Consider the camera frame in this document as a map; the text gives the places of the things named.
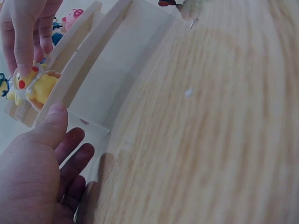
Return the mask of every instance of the white speck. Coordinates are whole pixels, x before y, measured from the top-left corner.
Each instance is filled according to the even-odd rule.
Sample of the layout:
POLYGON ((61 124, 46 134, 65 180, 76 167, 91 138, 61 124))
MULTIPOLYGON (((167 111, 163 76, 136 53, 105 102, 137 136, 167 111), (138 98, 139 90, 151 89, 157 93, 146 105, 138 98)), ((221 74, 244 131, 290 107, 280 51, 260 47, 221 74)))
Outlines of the white speck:
POLYGON ((190 97, 193 94, 193 88, 189 88, 185 91, 185 97, 190 97))

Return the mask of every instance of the yellow toy figurine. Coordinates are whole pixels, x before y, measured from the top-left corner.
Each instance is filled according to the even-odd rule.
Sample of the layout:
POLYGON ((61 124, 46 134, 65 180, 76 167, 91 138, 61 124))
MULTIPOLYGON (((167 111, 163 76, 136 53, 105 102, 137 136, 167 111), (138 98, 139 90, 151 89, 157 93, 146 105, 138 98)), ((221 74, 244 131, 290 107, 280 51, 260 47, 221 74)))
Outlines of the yellow toy figurine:
POLYGON ((14 100, 16 105, 27 100, 36 110, 41 110, 60 78, 60 74, 44 71, 45 68, 45 64, 34 64, 27 77, 21 77, 17 69, 7 98, 14 100))

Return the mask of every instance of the fingernail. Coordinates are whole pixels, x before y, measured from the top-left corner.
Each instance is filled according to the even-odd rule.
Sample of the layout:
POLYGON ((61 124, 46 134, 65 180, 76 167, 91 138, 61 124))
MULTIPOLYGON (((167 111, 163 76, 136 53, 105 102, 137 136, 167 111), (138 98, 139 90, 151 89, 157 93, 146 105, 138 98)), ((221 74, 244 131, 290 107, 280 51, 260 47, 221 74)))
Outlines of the fingernail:
POLYGON ((65 111, 65 105, 63 103, 56 103, 50 107, 48 115, 54 113, 62 113, 64 111, 65 111))
POLYGON ((31 71, 31 68, 28 68, 24 64, 19 64, 18 69, 22 77, 27 77, 31 71))

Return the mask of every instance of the light wood surface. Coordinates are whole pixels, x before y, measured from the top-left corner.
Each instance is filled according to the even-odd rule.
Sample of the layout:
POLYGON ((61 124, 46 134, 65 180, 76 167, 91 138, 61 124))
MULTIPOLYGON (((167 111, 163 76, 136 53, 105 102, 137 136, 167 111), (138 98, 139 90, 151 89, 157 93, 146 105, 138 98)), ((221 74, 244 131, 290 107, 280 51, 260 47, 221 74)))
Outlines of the light wood surface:
POLYGON ((299 2, 181 12, 118 111, 77 223, 298 223, 299 2))

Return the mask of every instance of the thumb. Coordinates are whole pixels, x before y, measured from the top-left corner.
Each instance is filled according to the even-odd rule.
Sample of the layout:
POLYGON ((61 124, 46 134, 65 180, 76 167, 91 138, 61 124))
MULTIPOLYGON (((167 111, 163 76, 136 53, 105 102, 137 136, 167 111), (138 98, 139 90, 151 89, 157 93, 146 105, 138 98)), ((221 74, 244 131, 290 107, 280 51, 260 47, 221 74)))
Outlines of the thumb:
POLYGON ((36 138, 36 143, 56 149, 66 134, 67 124, 68 115, 64 104, 53 104, 45 121, 33 129, 30 134, 36 138))

